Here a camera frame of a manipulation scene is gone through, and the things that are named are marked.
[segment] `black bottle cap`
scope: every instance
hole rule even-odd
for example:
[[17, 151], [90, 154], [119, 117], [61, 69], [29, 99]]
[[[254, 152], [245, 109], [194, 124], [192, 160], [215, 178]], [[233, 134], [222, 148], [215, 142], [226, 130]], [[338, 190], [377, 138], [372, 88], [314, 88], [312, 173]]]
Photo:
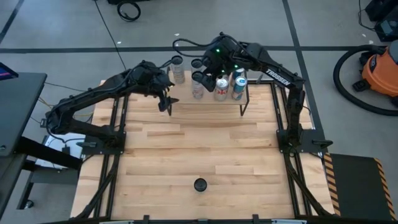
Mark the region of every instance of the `black bottle cap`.
[[203, 178], [199, 178], [195, 180], [195, 183], [193, 184], [195, 187], [195, 190], [202, 192], [205, 191], [207, 188], [207, 182]]

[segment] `wooden table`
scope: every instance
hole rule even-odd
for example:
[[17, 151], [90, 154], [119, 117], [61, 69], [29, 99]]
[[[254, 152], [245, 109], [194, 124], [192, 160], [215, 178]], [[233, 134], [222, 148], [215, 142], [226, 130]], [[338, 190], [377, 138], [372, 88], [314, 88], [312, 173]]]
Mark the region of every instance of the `wooden table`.
[[[173, 72], [169, 71], [169, 77], [170, 81], [172, 83], [176, 83], [174, 81], [173, 77]], [[223, 101], [218, 101], [215, 100], [214, 98], [214, 92], [209, 92], [206, 90], [206, 88], [203, 87], [203, 97], [200, 99], [196, 99], [192, 95], [192, 74], [191, 71], [185, 71], [185, 82], [182, 84], [175, 84], [172, 88], [170, 88], [170, 96], [172, 98], [177, 98], [180, 101], [178, 101], [176, 104], [180, 105], [239, 105], [240, 110], [241, 110], [241, 116], [244, 114], [244, 109], [242, 109], [242, 105], [245, 105], [245, 108], [247, 107], [247, 104], [249, 103], [249, 97], [246, 94], [248, 92], [248, 88], [246, 88], [245, 92], [243, 93], [243, 96], [240, 100], [235, 100], [232, 98], [232, 92], [233, 92], [233, 87], [229, 85], [229, 89], [227, 92], [227, 97]]]
[[[235, 105], [178, 104], [169, 116], [158, 111], [158, 99], [131, 95], [112, 219], [293, 218], [270, 85], [251, 85], [250, 99], [244, 117]], [[112, 104], [106, 100], [96, 105], [93, 124], [109, 124]], [[307, 110], [301, 121], [304, 128], [312, 127]], [[103, 156], [93, 156], [83, 164], [71, 217], [98, 188], [102, 161]], [[301, 154], [301, 161], [308, 188], [333, 213], [321, 160]], [[200, 193], [193, 188], [199, 177], [208, 182]]]

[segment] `gray floor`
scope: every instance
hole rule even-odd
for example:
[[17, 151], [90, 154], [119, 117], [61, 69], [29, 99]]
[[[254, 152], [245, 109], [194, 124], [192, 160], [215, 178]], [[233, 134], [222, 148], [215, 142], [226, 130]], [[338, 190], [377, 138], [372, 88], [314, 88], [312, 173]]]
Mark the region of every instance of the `gray floor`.
[[[362, 1], [363, 7], [369, 0]], [[17, 0], [0, 1], [0, 29], [6, 24]], [[118, 47], [170, 47], [178, 37], [207, 43], [220, 31], [238, 40], [270, 46], [293, 46], [292, 36], [280, 0], [152, 0], [140, 2], [142, 16], [127, 23], [118, 17], [116, 7], [98, 0], [99, 8]], [[357, 0], [289, 0], [301, 46], [355, 46], [375, 43], [375, 33], [358, 25]], [[365, 24], [371, 25], [366, 15]], [[25, 0], [1, 49], [61, 49], [113, 47], [111, 38], [91, 0]], [[363, 111], [340, 96], [333, 84], [332, 71], [344, 52], [303, 52], [325, 136], [335, 143], [330, 152], [379, 158], [393, 201], [398, 208], [398, 169], [395, 158], [398, 118]], [[271, 51], [274, 60], [291, 71], [300, 67], [294, 51]], [[123, 52], [128, 67], [142, 59], [160, 65], [173, 52]], [[19, 72], [45, 72], [47, 81], [85, 89], [96, 86], [123, 70], [117, 53], [0, 54], [0, 61]], [[342, 69], [349, 86], [358, 78], [356, 58]], [[71, 90], [46, 85], [42, 97], [49, 103], [74, 94]], [[359, 97], [390, 108], [384, 96], [365, 93]], [[32, 117], [44, 117], [47, 108], [37, 104]], [[45, 131], [30, 121], [24, 135], [41, 141]], [[36, 185], [31, 194], [35, 207], [15, 210], [27, 173], [23, 172], [0, 223], [42, 223], [66, 220], [75, 186]]]

